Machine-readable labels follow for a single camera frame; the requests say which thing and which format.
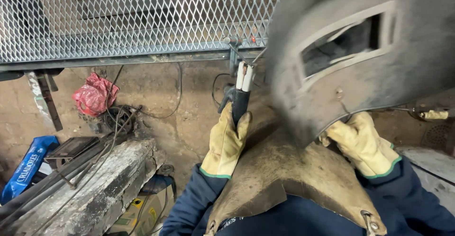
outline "hand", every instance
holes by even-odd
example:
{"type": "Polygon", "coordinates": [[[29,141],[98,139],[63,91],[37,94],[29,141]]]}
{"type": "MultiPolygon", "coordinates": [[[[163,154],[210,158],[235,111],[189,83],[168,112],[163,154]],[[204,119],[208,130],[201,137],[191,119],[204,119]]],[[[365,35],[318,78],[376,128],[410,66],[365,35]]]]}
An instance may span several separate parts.
{"type": "Polygon", "coordinates": [[[220,120],[210,131],[210,149],[201,165],[201,172],[210,177],[231,178],[238,158],[245,147],[253,115],[247,111],[237,128],[232,119],[229,102],[221,112],[220,120]]]}
{"type": "Polygon", "coordinates": [[[392,144],[379,136],[365,111],[354,114],[346,124],[335,122],[326,133],[366,178],[388,175],[401,160],[392,144]]]}

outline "expanded metal mesh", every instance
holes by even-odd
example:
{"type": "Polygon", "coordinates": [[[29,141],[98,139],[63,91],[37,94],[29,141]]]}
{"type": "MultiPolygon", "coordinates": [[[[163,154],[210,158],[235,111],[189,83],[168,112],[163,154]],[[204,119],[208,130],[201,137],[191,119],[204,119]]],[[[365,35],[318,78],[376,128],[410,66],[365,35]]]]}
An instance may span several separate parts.
{"type": "Polygon", "coordinates": [[[278,0],[1,0],[0,63],[264,46],[278,0]]]}

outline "dirty floor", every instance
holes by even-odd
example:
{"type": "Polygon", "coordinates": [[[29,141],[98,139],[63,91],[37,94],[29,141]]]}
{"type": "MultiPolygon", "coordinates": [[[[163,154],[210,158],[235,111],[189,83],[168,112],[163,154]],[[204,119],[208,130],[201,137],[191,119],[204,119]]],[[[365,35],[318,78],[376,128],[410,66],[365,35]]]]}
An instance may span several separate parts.
{"type": "MultiPolygon", "coordinates": [[[[92,71],[113,81],[119,66],[67,68],[54,77],[59,87],[52,93],[63,130],[47,128],[34,103],[25,77],[0,82],[0,165],[1,179],[8,181],[22,160],[34,137],[56,135],[61,143],[74,136],[94,135],[87,121],[79,114],[72,93],[82,86],[92,71]]],[[[213,79],[225,73],[227,61],[189,62],[182,64],[182,99],[177,111],[165,119],[141,116],[144,132],[157,140],[175,167],[175,179],[181,193],[189,180],[191,168],[202,162],[208,151],[211,127],[219,115],[212,96],[213,79]]],[[[215,86],[215,98],[222,99],[222,87],[234,82],[220,76],[215,86]]],[[[178,102],[178,66],[167,64],[126,65],[116,85],[120,88],[116,104],[144,105],[144,111],[157,117],[171,113],[178,102]]],[[[379,134],[402,145],[418,145],[425,132],[425,123],[404,111],[377,112],[373,115],[379,134]]]]}

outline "leather welding apron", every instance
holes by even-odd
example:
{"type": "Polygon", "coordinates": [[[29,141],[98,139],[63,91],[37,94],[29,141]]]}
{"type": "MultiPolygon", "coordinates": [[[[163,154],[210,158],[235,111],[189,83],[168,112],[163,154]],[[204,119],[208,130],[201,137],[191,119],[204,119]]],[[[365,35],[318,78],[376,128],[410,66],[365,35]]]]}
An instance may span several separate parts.
{"type": "Polygon", "coordinates": [[[248,138],[232,179],[213,204],[206,234],[216,233],[225,219],[263,213],[285,201],[286,194],[311,199],[364,227],[367,235],[387,233],[342,155],[315,143],[298,148],[271,123],[248,138]]]}

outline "cardboard box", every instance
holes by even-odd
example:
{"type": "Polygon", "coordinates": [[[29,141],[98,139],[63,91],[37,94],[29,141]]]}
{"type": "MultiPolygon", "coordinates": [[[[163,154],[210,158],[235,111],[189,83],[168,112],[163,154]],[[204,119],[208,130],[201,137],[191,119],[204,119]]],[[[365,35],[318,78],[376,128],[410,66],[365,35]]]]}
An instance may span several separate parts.
{"type": "Polygon", "coordinates": [[[127,210],[121,215],[114,225],[109,230],[109,233],[126,231],[130,233],[136,222],[138,221],[139,211],[142,209],[141,216],[139,217],[139,223],[137,224],[134,232],[131,236],[144,236],[157,230],[159,228],[153,228],[158,220],[158,217],[163,212],[167,212],[172,207],[174,202],[174,192],[172,185],[168,186],[167,189],[162,190],[158,194],[150,195],[147,198],[147,193],[140,193],[137,198],[133,200],[127,210]],[[168,193],[168,204],[166,204],[166,192],[168,193]]]}

